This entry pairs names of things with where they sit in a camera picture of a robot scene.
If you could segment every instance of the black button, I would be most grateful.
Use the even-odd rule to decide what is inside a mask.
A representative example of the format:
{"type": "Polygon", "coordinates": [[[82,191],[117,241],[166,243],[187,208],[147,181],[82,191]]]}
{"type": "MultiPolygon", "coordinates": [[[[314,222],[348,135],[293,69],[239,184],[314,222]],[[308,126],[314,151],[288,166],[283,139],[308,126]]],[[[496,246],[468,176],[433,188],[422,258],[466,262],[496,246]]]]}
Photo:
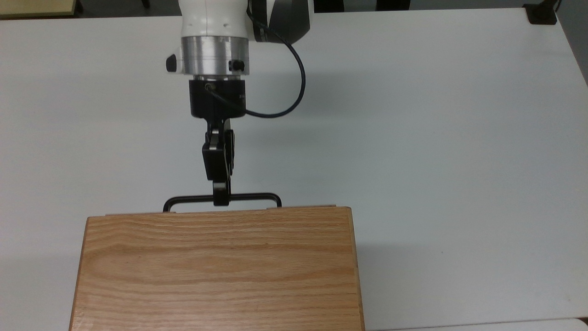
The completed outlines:
{"type": "Polygon", "coordinates": [[[231,61],[232,62],[232,71],[243,71],[245,70],[245,62],[236,59],[231,61]]]}
{"type": "Polygon", "coordinates": [[[178,70],[178,62],[175,54],[170,55],[170,57],[165,60],[165,68],[168,72],[176,72],[178,70]]]}

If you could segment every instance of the black cable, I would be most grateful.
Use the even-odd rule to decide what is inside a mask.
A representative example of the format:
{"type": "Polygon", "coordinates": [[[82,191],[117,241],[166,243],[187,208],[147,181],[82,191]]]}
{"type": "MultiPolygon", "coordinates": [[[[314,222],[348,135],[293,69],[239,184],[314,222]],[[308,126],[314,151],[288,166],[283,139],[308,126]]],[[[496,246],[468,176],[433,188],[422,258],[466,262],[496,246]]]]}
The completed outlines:
{"type": "MultiPolygon", "coordinates": [[[[253,24],[257,25],[259,28],[267,30],[269,32],[271,32],[274,36],[276,36],[278,39],[280,39],[282,41],[282,43],[284,45],[286,45],[286,47],[288,47],[288,49],[290,50],[290,52],[292,52],[292,55],[294,55],[294,58],[296,59],[296,62],[298,63],[298,67],[300,68],[300,93],[298,94],[298,98],[296,99],[296,101],[294,101],[294,103],[290,106],[290,108],[282,111],[282,112],[277,112],[276,114],[262,114],[259,112],[254,112],[248,109],[245,109],[245,114],[247,115],[251,115],[251,116],[255,116],[255,117],[261,117],[261,118],[276,118],[276,117],[281,117],[284,115],[287,115],[288,113],[290,113],[291,111],[294,110],[294,108],[296,108],[296,106],[298,106],[298,104],[300,104],[300,102],[302,101],[302,97],[304,96],[304,90],[306,89],[306,73],[304,71],[304,65],[302,64],[302,60],[300,59],[300,56],[298,56],[298,53],[296,52],[296,50],[294,49],[294,47],[292,47],[292,44],[290,44],[284,37],[282,37],[277,31],[275,31],[274,29],[270,28],[269,26],[261,23],[260,21],[258,21],[255,17],[253,17],[253,14],[251,14],[251,10],[249,10],[249,6],[247,7],[247,16],[249,16],[249,19],[251,19],[251,21],[253,22],[253,24]]],[[[223,96],[221,96],[220,94],[216,93],[214,91],[214,86],[212,84],[206,84],[205,85],[205,89],[206,92],[212,94],[212,96],[217,99],[218,101],[222,102],[223,104],[225,104],[228,107],[231,107],[235,110],[238,111],[243,111],[243,108],[230,102],[229,100],[225,99],[223,96]]]]}

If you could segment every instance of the wooden box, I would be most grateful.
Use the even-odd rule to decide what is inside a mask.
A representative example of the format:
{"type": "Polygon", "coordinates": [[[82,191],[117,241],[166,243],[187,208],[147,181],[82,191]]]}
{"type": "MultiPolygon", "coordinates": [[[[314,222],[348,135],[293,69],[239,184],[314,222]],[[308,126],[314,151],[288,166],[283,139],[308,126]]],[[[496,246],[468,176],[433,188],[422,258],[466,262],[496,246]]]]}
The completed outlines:
{"type": "Polygon", "coordinates": [[[90,217],[71,331],[364,331],[351,210],[90,217]]]}

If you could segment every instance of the black object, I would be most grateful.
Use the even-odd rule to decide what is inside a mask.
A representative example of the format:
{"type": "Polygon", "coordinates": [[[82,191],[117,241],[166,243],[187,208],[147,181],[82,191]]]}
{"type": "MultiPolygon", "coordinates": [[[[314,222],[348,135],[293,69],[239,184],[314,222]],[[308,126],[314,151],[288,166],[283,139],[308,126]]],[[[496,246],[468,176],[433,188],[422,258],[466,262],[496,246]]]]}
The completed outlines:
{"type": "Polygon", "coordinates": [[[190,108],[192,116],[204,118],[207,123],[202,157],[208,180],[212,180],[212,197],[215,206],[227,206],[230,202],[230,177],[235,160],[235,133],[230,129],[230,119],[245,115],[245,82],[190,81],[190,108]],[[210,89],[239,105],[237,109],[218,101],[210,89]]]}
{"type": "Polygon", "coordinates": [[[557,0],[544,0],[538,5],[524,4],[523,8],[527,11],[529,23],[536,25],[555,25],[557,17],[553,7],[557,0]]]}
{"type": "Polygon", "coordinates": [[[407,11],[410,0],[377,0],[376,11],[407,11]]]}
{"type": "Polygon", "coordinates": [[[178,58],[175,54],[172,54],[165,60],[165,69],[168,72],[176,72],[178,70],[178,58]]]}
{"type": "Polygon", "coordinates": [[[315,12],[344,12],[343,0],[315,0],[315,12]]]}
{"type": "MultiPolygon", "coordinates": [[[[250,0],[249,5],[248,14],[253,13],[249,17],[255,17],[290,43],[298,41],[310,30],[308,0],[275,0],[271,17],[268,17],[267,0],[250,0]]],[[[268,34],[264,26],[253,26],[256,41],[283,42],[276,34],[268,34]]]]}
{"type": "MultiPolygon", "coordinates": [[[[278,207],[282,206],[282,199],[274,193],[245,193],[245,194],[231,194],[229,201],[245,201],[245,200],[273,200],[278,207]]],[[[179,203],[197,203],[197,202],[214,202],[214,196],[182,196],[173,197],[165,202],[163,205],[163,212],[169,212],[173,205],[179,203]]]]}
{"type": "Polygon", "coordinates": [[[79,12],[80,14],[83,14],[83,5],[82,5],[82,2],[80,0],[76,0],[75,1],[74,10],[76,12],[79,12]]]}

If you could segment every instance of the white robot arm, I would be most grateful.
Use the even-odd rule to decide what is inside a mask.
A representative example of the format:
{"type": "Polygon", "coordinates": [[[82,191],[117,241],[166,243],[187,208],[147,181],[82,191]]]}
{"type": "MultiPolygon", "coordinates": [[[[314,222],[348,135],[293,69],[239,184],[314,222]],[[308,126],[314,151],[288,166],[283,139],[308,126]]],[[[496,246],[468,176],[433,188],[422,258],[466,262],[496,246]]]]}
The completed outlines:
{"type": "Polygon", "coordinates": [[[164,211],[180,202],[212,201],[226,206],[231,200],[270,198],[275,194],[232,194],[230,177],[235,153],[235,134],[230,119],[245,114],[273,118],[292,111],[305,87],[304,67],[291,43],[310,29],[312,0],[179,0],[182,10],[182,45],[166,62],[168,72],[193,76],[190,106],[194,117],[208,123],[202,155],[206,176],[212,181],[211,196],[175,197],[164,211]],[[249,74],[249,41],[282,42],[300,67],[298,99],[285,111],[260,114],[245,107],[245,82],[249,74]]]}
{"type": "Polygon", "coordinates": [[[293,44],[310,29],[312,0],[179,0],[182,46],[167,60],[168,72],[193,76],[249,74],[249,40],[281,42],[252,23],[247,11],[293,44]],[[229,61],[237,62],[236,68],[229,61]]]}

